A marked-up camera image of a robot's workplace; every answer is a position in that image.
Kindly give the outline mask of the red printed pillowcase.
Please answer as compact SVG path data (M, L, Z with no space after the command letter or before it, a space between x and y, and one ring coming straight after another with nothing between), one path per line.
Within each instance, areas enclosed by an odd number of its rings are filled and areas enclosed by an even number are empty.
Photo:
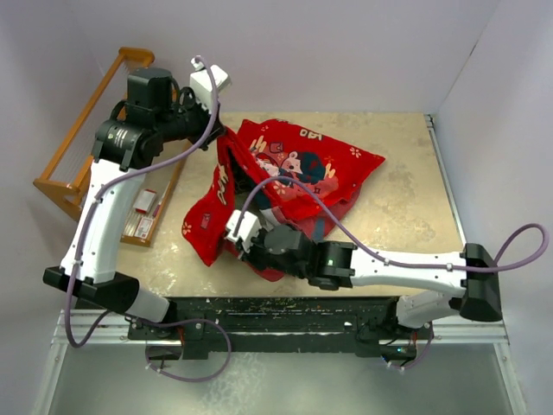
M237 256L225 238L237 195L265 182L251 203L268 228L281 224L310 239L328 236L359 197L364 181L385 158L353 144L280 119L246 119L217 140L217 164L207 193L187 212L182 236L204 265L223 251Z

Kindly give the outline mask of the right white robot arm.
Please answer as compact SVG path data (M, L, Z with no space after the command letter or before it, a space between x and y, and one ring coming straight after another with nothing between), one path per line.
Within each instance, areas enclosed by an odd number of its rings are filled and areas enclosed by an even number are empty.
M468 243L462 252L437 254L363 251L354 243L311 240L289 225L264 229L257 218L230 219L226 239L258 271L280 271L326 291L389 285L417 289L402 296L384 319L385 331L404 338L425 323L458 315L499 322L499 276L487 250Z

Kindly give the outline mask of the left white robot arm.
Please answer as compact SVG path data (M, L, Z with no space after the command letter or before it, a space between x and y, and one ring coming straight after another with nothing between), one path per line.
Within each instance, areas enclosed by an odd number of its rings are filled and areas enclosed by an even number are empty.
M217 65L193 60L189 85L179 87L172 73L142 67L128 77L127 97L97 129L91 178L73 240L42 281L110 312L147 320L159 339L175 334L178 319L170 301L117 270L125 222L145 176L183 161L225 131L219 121L219 93L230 84Z

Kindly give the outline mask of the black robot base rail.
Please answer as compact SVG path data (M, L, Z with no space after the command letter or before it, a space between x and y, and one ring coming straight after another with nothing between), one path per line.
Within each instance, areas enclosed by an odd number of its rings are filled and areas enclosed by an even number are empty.
M211 353L354 354L411 362L460 301L409 316L400 297L177 297L179 326L125 320L124 338L144 342L155 361L205 360Z

